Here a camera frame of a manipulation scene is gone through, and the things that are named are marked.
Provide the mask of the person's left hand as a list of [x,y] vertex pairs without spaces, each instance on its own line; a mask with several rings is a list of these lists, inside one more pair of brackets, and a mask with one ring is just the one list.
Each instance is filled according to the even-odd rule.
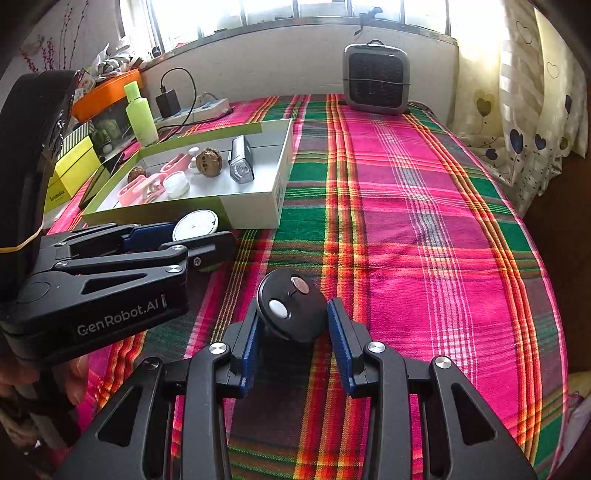
[[46,388],[64,393],[70,403],[77,406],[85,398],[88,373],[88,354],[60,365],[57,379],[54,379],[51,370],[40,372],[23,365],[12,352],[5,350],[1,352],[1,398],[16,401],[18,389],[26,396],[41,393]]

